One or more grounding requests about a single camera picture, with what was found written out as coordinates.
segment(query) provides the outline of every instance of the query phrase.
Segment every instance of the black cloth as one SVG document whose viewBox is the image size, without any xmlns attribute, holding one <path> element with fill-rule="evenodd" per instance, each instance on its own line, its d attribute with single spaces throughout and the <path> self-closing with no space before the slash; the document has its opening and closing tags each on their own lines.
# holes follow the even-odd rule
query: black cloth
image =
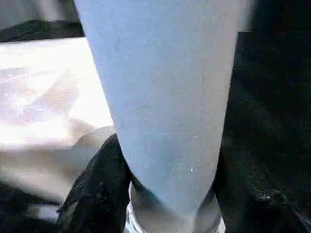
<svg viewBox="0 0 311 233">
<path fill-rule="evenodd" d="M 60 209 L 62 233 L 122 233 L 131 172 L 114 134 L 89 162 Z"/>
<path fill-rule="evenodd" d="M 84 32 L 80 23 L 32 20 L 1 30 L 0 42 L 21 42 L 82 36 L 84 36 Z"/>
<path fill-rule="evenodd" d="M 239 33 L 215 191 L 229 233 L 311 232 L 311 36 Z"/>
</svg>

